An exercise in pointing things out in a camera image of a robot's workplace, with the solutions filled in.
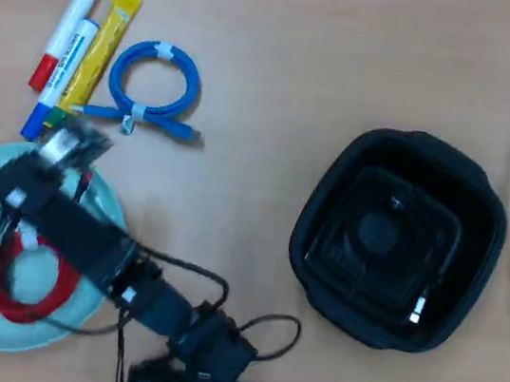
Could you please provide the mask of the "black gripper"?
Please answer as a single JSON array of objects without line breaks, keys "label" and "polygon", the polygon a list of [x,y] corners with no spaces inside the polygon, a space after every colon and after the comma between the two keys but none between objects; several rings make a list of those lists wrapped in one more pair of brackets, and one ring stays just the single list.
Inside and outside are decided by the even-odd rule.
[{"label": "black gripper", "polygon": [[19,168],[22,172],[33,176],[46,183],[53,183],[59,186],[64,182],[64,172],[55,164],[48,164],[39,156],[23,154],[20,156]]}]

